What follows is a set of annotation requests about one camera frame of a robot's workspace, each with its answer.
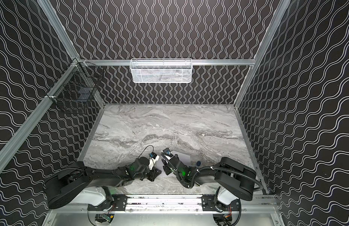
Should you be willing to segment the white envelope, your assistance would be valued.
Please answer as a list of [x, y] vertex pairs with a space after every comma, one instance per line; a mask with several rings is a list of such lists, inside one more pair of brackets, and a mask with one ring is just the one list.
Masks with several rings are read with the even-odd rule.
[[[191, 157], [187, 154], [184, 154], [184, 153], [180, 153], [180, 152], [177, 152], [177, 151], [171, 151], [171, 153], [173, 155], [178, 155], [178, 158], [181, 162], [183, 162], [184, 165], [186, 166], [191, 166]], [[162, 157], [160, 157], [160, 159], [155, 163], [155, 167], [159, 170], [162, 171], [162, 173], [159, 175], [159, 177], [163, 177], [163, 178], [175, 178], [175, 175], [173, 173], [169, 174], [169, 175], [166, 175], [164, 169], [163, 169], [163, 162], [162, 162]]]

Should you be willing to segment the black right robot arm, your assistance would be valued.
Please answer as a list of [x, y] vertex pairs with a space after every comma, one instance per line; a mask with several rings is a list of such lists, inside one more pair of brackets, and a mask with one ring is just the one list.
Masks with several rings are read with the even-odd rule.
[[195, 185], [218, 183], [222, 188], [237, 198], [251, 201], [255, 191], [263, 189], [262, 183], [256, 179], [256, 172], [233, 159], [223, 157], [212, 166], [188, 167], [180, 161], [178, 155], [161, 153], [166, 173], [176, 176], [180, 184], [192, 189]]

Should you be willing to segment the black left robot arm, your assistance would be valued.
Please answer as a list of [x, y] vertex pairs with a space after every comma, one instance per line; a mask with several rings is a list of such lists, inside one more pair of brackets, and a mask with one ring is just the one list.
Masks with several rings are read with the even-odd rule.
[[154, 162], [146, 157], [140, 157], [132, 164], [116, 169], [95, 169], [85, 166], [82, 161], [77, 161], [45, 180], [43, 191], [47, 197], [47, 205], [51, 210], [61, 208], [90, 187], [103, 188], [105, 200], [108, 200], [109, 186], [128, 186], [135, 179], [141, 181], [147, 179], [153, 182], [161, 174], [160, 169], [150, 167]]

